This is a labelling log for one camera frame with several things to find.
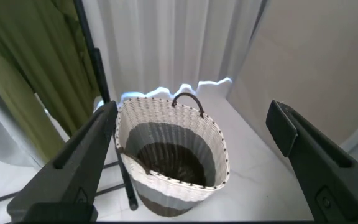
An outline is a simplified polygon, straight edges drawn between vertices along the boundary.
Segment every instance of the woven laundry basket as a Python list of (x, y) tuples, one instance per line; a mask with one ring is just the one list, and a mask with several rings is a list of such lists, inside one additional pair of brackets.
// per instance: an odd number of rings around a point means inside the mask
[[(177, 103), (192, 97), (200, 110)], [(229, 179), (223, 134), (197, 98), (133, 98), (119, 108), (116, 147), (144, 205), (181, 215)]]

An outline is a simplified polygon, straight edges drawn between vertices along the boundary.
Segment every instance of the white floor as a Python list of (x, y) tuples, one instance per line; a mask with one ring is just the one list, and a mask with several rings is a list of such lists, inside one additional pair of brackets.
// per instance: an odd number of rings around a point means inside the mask
[[(129, 209), (124, 189), (96, 197), (98, 220), (125, 221), (223, 221), (223, 220), (312, 220), (310, 210), (293, 174), (263, 143), (233, 107), (221, 97), (227, 86), (199, 86), (198, 98), (204, 110), (219, 124), (227, 143), (231, 176), (227, 185), (189, 212), (174, 218), (160, 217), (142, 202), (136, 211)], [(156, 97), (168, 98), (161, 93)], [(181, 103), (196, 106), (191, 98)], [(116, 161), (110, 149), (106, 163)], [(35, 170), (0, 162), (0, 196), (20, 190)], [(99, 190), (122, 183), (118, 167), (102, 172)], [(10, 221), (6, 213), (9, 200), (0, 202), (0, 223)]]

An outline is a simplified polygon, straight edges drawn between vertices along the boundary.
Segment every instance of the olive green cloth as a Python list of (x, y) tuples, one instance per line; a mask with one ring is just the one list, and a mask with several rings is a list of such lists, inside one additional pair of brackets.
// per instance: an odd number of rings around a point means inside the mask
[(63, 140), (34, 96), (71, 136), (99, 96), (72, 0), (0, 0), (0, 95), (46, 161)]

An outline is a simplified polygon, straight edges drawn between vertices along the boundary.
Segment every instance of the beige wall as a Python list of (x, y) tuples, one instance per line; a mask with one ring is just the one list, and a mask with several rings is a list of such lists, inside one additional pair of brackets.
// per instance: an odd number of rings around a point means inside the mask
[(272, 99), (337, 144), (358, 128), (358, 1), (268, 4), (228, 100), (278, 152), (265, 125)]

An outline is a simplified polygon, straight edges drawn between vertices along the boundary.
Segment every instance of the basket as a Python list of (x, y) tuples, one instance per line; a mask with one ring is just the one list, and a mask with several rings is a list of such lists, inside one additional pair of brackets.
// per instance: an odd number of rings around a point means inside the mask
[[(178, 104), (183, 95), (192, 97), (199, 110)], [(173, 101), (128, 99), (116, 124), (117, 151), (139, 198), (157, 215), (181, 215), (229, 179), (222, 131), (190, 93)]]

